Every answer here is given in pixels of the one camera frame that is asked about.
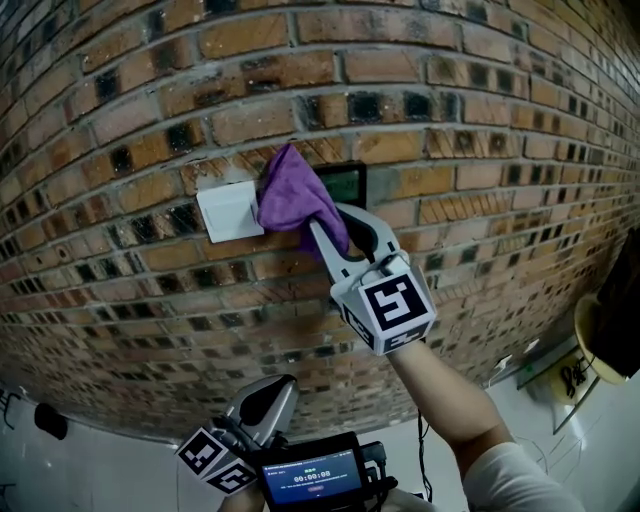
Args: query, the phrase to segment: white tile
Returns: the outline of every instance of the white tile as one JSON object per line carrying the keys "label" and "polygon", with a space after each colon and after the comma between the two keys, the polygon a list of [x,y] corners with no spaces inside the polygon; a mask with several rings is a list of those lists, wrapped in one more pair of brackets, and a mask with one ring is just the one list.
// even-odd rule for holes
{"label": "white tile", "polygon": [[178,510],[180,512],[212,512],[218,510],[224,496],[220,491],[196,478],[178,463]]}
{"label": "white tile", "polygon": [[177,509],[177,464],[170,446],[96,430],[92,451],[94,512]]}

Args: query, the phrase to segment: microfiber towel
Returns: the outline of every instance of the microfiber towel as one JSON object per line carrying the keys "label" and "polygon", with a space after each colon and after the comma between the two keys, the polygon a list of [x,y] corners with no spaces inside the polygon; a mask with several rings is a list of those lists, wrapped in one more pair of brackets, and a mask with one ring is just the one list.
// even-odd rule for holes
{"label": "microfiber towel", "polygon": [[346,254],[349,235],[327,189],[291,144],[269,162],[269,175],[260,197],[258,224],[271,231],[302,228],[300,248],[320,256],[309,221],[317,219],[336,248]]}

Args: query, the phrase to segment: wall switch plate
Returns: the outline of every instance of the wall switch plate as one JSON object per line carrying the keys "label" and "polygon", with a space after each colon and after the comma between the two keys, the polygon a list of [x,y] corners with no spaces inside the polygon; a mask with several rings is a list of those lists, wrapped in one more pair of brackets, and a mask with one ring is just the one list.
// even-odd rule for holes
{"label": "wall switch plate", "polygon": [[253,181],[210,188],[196,196],[211,242],[264,234],[258,224],[258,200]]}

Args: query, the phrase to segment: forearm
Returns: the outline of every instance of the forearm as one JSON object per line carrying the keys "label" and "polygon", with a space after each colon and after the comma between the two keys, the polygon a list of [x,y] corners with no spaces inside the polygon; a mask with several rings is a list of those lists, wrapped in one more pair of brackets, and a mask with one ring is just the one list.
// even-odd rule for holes
{"label": "forearm", "polygon": [[225,498],[218,512],[262,512],[264,496],[257,484]]}
{"label": "forearm", "polygon": [[447,366],[424,343],[396,350],[389,354],[389,360],[425,420],[456,453],[463,473],[473,462],[467,459],[477,458],[477,450],[471,446],[476,440],[487,433],[491,434],[490,443],[510,440],[489,395]]}

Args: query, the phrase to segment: display screen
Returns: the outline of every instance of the display screen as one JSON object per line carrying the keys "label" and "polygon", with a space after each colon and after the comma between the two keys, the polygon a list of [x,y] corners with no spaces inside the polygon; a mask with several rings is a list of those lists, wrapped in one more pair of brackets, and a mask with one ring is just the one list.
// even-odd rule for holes
{"label": "display screen", "polygon": [[273,501],[279,505],[326,498],[361,487],[353,450],[264,466],[262,472]]}

